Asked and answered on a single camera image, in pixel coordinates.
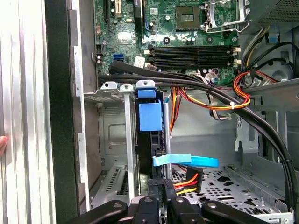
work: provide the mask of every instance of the blue plastic clip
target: blue plastic clip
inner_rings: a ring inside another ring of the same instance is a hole
[[[219,167],[219,161],[215,158],[191,156],[191,160],[191,162],[180,162],[180,164],[194,167]]]
[[[156,98],[155,89],[141,89],[137,92],[138,98]]]
[[[167,154],[159,157],[153,156],[154,167],[169,163],[182,163],[191,161],[191,154]]]

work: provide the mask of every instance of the perforated metal panel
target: perforated metal panel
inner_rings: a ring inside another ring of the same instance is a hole
[[[272,24],[299,21],[299,0],[282,0],[258,23]]]

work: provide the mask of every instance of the blue tab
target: blue tab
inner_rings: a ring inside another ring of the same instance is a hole
[[[142,132],[162,131],[161,102],[139,104],[139,127]]]
[[[154,167],[169,163],[183,163],[191,161],[191,154],[167,154],[159,157],[153,156]]]
[[[194,167],[219,167],[219,161],[215,158],[191,156],[191,162],[181,162],[180,164]]]
[[[137,92],[138,98],[156,98],[155,89],[141,89]]]

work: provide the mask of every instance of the ram slot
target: ram slot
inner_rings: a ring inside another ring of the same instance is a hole
[[[150,47],[155,57],[164,56],[227,56],[232,53],[231,46],[184,46],[184,47]]]
[[[195,69],[209,68],[217,65],[218,68],[226,68],[232,66],[232,58],[174,58],[174,59],[151,59],[151,64],[158,69]]]

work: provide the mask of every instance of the white label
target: white label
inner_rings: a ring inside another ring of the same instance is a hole
[[[158,15],[158,9],[157,8],[150,8],[149,14],[150,15]]]
[[[144,63],[145,63],[145,57],[135,57],[134,61],[134,66],[139,67],[139,68],[144,68]]]

